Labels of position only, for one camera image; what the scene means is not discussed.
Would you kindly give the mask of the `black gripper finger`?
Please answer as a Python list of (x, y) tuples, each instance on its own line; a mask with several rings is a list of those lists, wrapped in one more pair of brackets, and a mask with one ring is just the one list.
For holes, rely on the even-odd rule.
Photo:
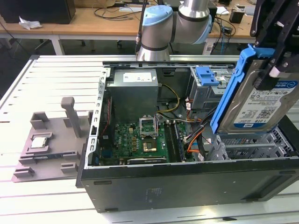
[(268, 72), (270, 77), (287, 77), (299, 71), (299, 2), (282, 0), (278, 3), (281, 5), (275, 22), (279, 33)]
[(274, 42), (276, 23), (279, 20), (284, 8), (283, 0), (257, 0), (252, 19), (250, 36), (254, 37), (256, 47), (266, 47)]

